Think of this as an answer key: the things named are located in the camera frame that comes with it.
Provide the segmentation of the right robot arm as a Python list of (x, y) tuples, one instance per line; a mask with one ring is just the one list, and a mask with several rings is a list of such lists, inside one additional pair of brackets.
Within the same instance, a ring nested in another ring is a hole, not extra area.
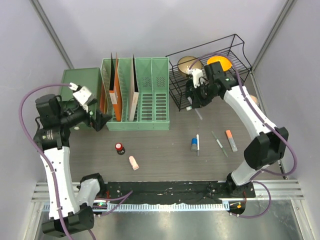
[(244, 150), (244, 161), (226, 177), (226, 193), (236, 198), (253, 177), (284, 157), (289, 132), (263, 114), (242, 85), (239, 74), (227, 76), (220, 62), (210, 63), (204, 69), (191, 66), (187, 73), (190, 80), (186, 95), (192, 99), (193, 108), (205, 107), (213, 98), (220, 97), (249, 133), (251, 142)]

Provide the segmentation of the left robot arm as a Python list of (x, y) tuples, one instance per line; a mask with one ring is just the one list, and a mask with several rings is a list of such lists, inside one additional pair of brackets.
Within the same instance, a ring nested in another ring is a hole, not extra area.
[(71, 129), (80, 123), (100, 131), (112, 118), (96, 110), (93, 116), (76, 101), (62, 101), (55, 94), (44, 95), (35, 101), (42, 128), (33, 138), (42, 151), (40, 156), (47, 176), (49, 191), (49, 219), (42, 224), (45, 235), (62, 238), (91, 230), (94, 226), (94, 200), (107, 195), (107, 185), (99, 173), (82, 177), (75, 194), (70, 171)]

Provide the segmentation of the white pen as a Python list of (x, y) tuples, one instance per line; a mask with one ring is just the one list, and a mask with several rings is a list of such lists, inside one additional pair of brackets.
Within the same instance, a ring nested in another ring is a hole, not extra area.
[(196, 134), (196, 139), (197, 139), (197, 156), (199, 157), (200, 156), (200, 136), (199, 134)]

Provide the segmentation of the white folder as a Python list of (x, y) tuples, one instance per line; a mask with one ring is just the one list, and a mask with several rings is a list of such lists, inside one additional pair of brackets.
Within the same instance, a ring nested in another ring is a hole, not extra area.
[(135, 56), (132, 56), (131, 69), (130, 69), (130, 89), (129, 89), (129, 110), (128, 120), (132, 122), (135, 118), (136, 108), (139, 98), (139, 89), (135, 67)]

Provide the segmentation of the orange highlighter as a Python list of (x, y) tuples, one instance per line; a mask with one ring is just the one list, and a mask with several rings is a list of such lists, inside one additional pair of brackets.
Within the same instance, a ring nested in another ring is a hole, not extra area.
[(225, 131), (225, 134), (226, 134), (226, 137), (228, 139), (228, 142), (230, 144), (230, 147), (231, 147), (232, 151), (233, 152), (237, 152), (238, 148), (237, 148), (236, 143), (234, 141), (232, 132), (228, 129), (228, 130)]

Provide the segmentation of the orange folder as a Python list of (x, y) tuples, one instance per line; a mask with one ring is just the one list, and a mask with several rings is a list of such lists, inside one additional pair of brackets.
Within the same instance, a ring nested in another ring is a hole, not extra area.
[(120, 88), (118, 66), (119, 66), (119, 58), (118, 58), (118, 54), (116, 53), (115, 58), (113, 58), (113, 55), (110, 56), (109, 95), (110, 95), (111, 103), (113, 106), (113, 111), (114, 111), (116, 121), (120, 122), (122, 120), (123, 101), (122, 101), (122, 94), (121, 94), (121, 88)]

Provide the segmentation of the drawer box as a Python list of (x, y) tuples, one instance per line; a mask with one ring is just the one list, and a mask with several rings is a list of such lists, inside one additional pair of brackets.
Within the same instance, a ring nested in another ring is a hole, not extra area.
[[(92, 95), (96, 98), (95, 105), (91, 105), (89, 110), (93, 112), (93, 117), (96, 117), (96, 110), (100, 109), (101, 92), (102, 92), (102, 75), (99, 67), (66, 69), (62, 76), (63, 84), (74, 83), (76, 85), (87, 87)], [(72, 98), (73, 92), (68, 87), (60, 88), (63, 106), (70, 109), (75, 109), (76, 104)]]

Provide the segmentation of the green pen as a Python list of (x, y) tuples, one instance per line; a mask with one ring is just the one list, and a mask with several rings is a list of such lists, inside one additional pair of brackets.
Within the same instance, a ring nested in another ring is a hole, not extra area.
[(221, 144), (220, 140), (218, 139), (217, 135), (211, 131), (212, 136), (214, 137), (215, 141), (217, 142), (217, 144), (219, 145), (220, 149), (222, 150), (223, 154), (228, 157), (228, 154), (225, 150), (225, 148), (223, 147), (223, 145)]

